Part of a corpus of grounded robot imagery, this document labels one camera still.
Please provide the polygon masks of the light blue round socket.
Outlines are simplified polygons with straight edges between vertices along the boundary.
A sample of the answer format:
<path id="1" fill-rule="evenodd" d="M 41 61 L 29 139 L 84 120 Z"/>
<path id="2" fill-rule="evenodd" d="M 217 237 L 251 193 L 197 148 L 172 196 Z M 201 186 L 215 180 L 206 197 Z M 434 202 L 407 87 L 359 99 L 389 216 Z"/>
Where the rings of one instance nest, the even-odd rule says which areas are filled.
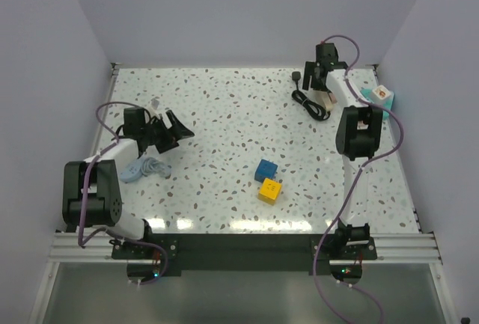
<path id="1" fill-rule="evenodd" d="M 138 158 L 129 163 L 119 174 L 119 180 L 123 183 L 133 183 L 144 177 L 144 162 L 144 158 Z"/>

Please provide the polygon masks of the blue cube plug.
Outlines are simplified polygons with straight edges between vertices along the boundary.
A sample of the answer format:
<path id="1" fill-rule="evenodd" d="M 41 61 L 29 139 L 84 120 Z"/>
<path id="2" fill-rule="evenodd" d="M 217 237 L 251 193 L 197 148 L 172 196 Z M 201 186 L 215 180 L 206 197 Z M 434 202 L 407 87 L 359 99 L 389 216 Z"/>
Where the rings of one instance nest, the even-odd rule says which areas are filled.
<path id="1" fill-rule="evenodd" d="M 274 180 L 278 166 L 274 162 L 262 159 L 254 173 L 254 179 L 262 183 L 265 179 Z"/>

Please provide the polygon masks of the yellow cube socket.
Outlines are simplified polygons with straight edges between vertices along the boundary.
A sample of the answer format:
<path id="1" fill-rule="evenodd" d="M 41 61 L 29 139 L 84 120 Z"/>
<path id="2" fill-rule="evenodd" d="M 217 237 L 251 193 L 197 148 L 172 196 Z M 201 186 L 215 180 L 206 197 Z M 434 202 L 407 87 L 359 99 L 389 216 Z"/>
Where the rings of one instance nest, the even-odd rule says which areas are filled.
<path id="1" fill-rule="evenodd" d="M 265 178 L 258 192 L 258 198 L 270 205 L 274 205 L 281 194 L 281 184 L 269 178 Z"/>

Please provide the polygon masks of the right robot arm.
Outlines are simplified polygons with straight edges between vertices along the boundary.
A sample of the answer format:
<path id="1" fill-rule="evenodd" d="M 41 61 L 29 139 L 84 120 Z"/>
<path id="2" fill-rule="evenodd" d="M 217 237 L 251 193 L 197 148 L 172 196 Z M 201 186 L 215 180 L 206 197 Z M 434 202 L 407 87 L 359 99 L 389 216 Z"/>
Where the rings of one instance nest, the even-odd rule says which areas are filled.
<path id="1" fill-rule="evenodd" d="M 335 136 L 342 156 L 344 202 L 316 246 L 314 258 L 349 259 L 370 243 L 367 190 L 371 161 L 379 149 L 382 109 L 369 103 L 353 84 L 352 67 L 331 41 L 316 45 L 316 59 L 305 64 L 303 88 L 334 95 L 342 110 Z"/>

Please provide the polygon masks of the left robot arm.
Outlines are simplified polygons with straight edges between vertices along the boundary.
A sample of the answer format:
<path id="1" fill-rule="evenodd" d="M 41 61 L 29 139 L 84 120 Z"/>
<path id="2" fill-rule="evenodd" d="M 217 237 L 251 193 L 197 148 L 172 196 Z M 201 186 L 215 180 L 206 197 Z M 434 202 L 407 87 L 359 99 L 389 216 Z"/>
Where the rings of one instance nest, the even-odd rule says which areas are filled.
<path id="1" fill-rule="evenodd" d="M 172 110 L 165 114 L 126 103 L 123 124 L 110 133 L 110 144 L 95 155 L 64 166 L 62 217 L 77 229 L 83 247 L 95 233 L 105 232 L 119 240 L 129 240 L 129 250 L 138 258 L 149 257 L 155 240 L 148 236 L 150 225 L 123 209 L 120 176 L 133 168 L 144 176 L 147 171 L 168 174 L 170 168 L 144 157 L 149 147 L 165 153 L 183 139 L 194 137 Z M 86 234 L 93 228 L 94 233 Z"/>

